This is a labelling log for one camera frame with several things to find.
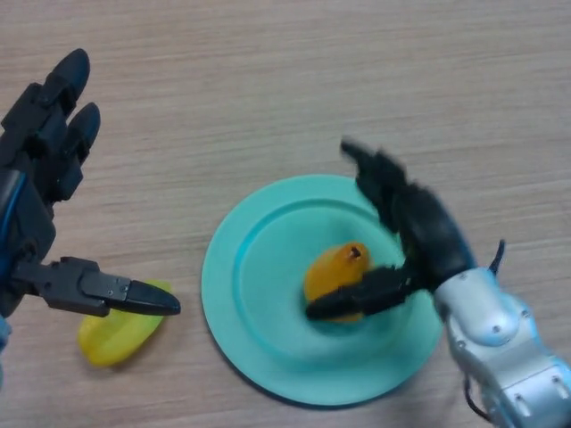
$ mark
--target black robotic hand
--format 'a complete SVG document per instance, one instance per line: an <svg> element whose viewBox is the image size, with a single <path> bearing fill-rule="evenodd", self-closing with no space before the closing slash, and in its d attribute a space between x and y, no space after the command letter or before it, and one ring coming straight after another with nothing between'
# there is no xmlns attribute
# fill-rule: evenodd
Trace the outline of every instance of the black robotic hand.
<svg viewBox="0 0 571 428"><path fill-rule="evenodd" d="M111 308L176 315L176 297L139 281L111 276L90 260L63 258L42 265L54 238L54 204L78 188L81 166L100 126L99 109L86 105L66 121L89 77L78 49L28 86L2 120L0 136L0 316L9 317L25 294L49 307L106 316Z"/></svg>
<svg viewBox="0 0 571 428"><path fill-rule="evenodd" d="M419 290L434 292L447 279L477 267L453 217L430 189L410 183L404 167L386 153L371 152L352 138L343 139L341 151L357 165L357 187L377 210L381 225L398 234L405 262L376 267L360 282L316 299L306 308L308 318L373 315ZM501 241L491 265L494 273L503 249Z"/></svg>

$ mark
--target table surface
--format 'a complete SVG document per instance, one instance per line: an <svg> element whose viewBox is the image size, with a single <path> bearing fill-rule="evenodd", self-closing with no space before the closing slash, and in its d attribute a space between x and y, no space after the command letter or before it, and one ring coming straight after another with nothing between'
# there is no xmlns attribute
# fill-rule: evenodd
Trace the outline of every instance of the table surface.
<svg viewBox="0 0 571 428"><path fill-rule="evenodd" d="M212 345L199 288L217 225L280 178L351 175L341 134L400 156L482 263L505 237L501 281L571 357L567 0L48 3L0 3L0 111L83 47L81 103L103 116L49 259L168 280L184 311L106 371L79 355L79 316L27 298L10 318L0 427L483 426L444 342L406 388L335 412L259 394Z"/></svg>

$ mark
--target black cable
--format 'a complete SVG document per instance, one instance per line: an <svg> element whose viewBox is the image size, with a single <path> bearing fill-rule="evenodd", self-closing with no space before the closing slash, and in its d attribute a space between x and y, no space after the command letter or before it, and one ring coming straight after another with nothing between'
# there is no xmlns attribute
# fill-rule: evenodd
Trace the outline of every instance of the black cable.
<svg viewBox="0 0 571 428"><path fill-rule="evenodd" d="M478 407L477 404L472 400L472 397L470 396L470 390L471 390L470 378L468 377L468 375L466 375L466 377L464 378L464 398L466 399L468 406L472 409L474 413L476 413L486 422L489 422L491 424L492 420L490 419L488 414L485 413L480 407Z"/></svg>
<svg viewBox="0 0 571 428"><path fill-rule="evenodd" d="M490 270L492 271L494 276L498 275L501 259L503 258L503 253L505 250L506 250L506 241L502 239L500 240L500 244L498 245L496 256L493 258L492 263L490 264Z"/></svg>

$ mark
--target yellow toy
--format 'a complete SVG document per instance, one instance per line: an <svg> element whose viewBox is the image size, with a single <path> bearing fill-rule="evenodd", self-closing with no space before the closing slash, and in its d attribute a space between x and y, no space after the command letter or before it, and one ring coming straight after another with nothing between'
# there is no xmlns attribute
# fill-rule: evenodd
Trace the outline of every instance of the yellow toy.
<svg viewBox="0 0 571 428"><path fill-rule="evenodd" d="M332 292L343 285L356 283L369 270L370 255L362 243L347 243L324 252L310 266L303 285L307 302ZM362 319L361 314L331 321L351 323Z"/></svg>
<svg viewBox="0 0 571 428"><path fill-rule="evenodd" d="M147 281L165 292L170 284ZM153 334L162 316L140 315L111 309L107 317L85 316L78 332L79 349L94 366L114 366L133 355Z"/></svg>

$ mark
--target robotic hand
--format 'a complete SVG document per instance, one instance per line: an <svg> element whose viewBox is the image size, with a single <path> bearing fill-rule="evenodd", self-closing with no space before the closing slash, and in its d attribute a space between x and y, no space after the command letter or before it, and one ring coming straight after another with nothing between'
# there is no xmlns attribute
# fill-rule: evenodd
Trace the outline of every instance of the robotic hand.
<svg viewBox="0 0 571 428"><path fill-rule="evenodd" d="M360 283L315 300L307 316L370 316L427 290L445 325L451 356L465 375L466 400L477 414L500 428L570 427L568 365L542 344L531 309L496 280L504 242L491 266L479 267L434 193L409 183L404 168L383 152L369 152L349 138L341 148L358 166L360 191L381 222L400 236L406 260L398 268L377 267ZM470 398L470 379L479 384L485 411Z"/></svg>
<svg viewBox="0 0 571 428"><path fill-rule="evenodd" d="M152 285L99 270L94 261L62 258L42 265L55 238L54 204L68 201L83 175L100 125L94 103L70 121L89 77L89 58L78 49L33 83L2 120L0 136L0 351L6 322L25 294L50 308L105 317L110 309L176 315L179 301Z"/></svg>

